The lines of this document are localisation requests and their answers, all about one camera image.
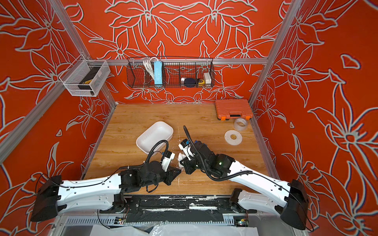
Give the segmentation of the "white wipe cloth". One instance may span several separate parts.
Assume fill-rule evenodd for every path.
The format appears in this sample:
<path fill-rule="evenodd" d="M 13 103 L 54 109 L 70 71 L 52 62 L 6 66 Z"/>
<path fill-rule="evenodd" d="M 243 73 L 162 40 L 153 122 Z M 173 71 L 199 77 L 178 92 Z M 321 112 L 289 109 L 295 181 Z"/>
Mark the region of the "white wipe cloth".
<path fill-rule="evenodd" d="M 178 167 L 180 169 L 185 169 L 184 166 L 181 164 L 181 161 L 186 157 L 186 155 L 182 154 L 181 152 L 178 154 Z"/>

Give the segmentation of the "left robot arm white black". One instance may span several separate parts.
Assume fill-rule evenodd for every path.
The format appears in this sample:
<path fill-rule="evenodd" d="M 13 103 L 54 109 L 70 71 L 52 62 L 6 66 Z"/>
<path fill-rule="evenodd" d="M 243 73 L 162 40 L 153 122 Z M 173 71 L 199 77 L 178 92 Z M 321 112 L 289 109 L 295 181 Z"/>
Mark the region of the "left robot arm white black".
<path fill-rule="evenodd" d="M 170 186 L 181 170 L 151 161 L 137 166 L 121 167 L 108 177 L 82 181 L 63 180 L 53 176 L 37 191 L 31 221 L 43 222 L 60 213 L 95 210 L 121 213 L 127 208 L 125 194 L 160 183 Z"/>

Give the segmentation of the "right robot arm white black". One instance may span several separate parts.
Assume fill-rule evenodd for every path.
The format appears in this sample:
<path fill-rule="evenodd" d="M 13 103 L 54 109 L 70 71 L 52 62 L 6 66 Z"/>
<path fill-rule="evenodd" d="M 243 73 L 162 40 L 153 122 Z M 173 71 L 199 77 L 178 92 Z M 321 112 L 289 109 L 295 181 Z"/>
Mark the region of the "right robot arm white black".
<path fill-rule="evenodd" d="M 213 181 L 236 182 L 268 198 L 254 203 L 247 191 L 234 190 L 230 201 L 236 207 L 276 214 L 287 225 L 298 230 L 306 229 L 309 197 L 302 182 L 292 180 L 289 183 L 268 177 L 228 155 L 215 154 L 200 141 L 185 139 L 179 144 L 179 148 L 184 153 L 179 162 L 186 174 L 200 170 Z"/>

